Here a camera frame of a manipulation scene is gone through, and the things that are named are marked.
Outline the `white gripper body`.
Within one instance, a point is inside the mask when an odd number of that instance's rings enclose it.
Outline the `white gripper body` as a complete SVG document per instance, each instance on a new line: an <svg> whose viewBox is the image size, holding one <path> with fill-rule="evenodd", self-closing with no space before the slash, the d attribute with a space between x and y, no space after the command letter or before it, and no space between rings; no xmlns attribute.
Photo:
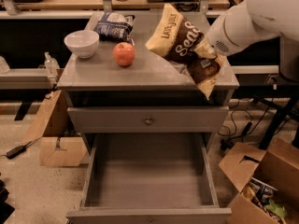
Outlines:
<svg viewBox="0 0 299 224"><path fill-rule="evenodd" d="M247 6L239 4L226 10L212 23L206 38L219 54L230 56L244 50L249 45L246 40L248 24Z"/></svg>

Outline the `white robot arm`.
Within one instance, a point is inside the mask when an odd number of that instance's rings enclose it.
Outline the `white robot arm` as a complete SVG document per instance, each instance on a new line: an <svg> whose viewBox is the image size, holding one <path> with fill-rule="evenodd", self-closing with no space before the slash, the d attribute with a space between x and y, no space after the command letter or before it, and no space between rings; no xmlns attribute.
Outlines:
<svg viewBox="0 0 299 224"><path fill-rule="evenodd" d="M244 0L212 23L194 51L200 57L214 59L280 36L298 42L298 8L299 0Z"/></svg>

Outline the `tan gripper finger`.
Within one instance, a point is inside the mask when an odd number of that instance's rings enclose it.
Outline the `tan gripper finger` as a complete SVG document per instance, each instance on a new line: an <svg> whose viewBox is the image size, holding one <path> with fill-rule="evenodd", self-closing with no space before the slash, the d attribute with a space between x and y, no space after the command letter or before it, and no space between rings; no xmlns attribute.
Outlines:
<svg viewBox="0 0 299 224"><path fill-rule="evenodd" d="M206 38L201 40L193 51L201 58L215 59L217 57L217 52L212 48Z"/></svg>

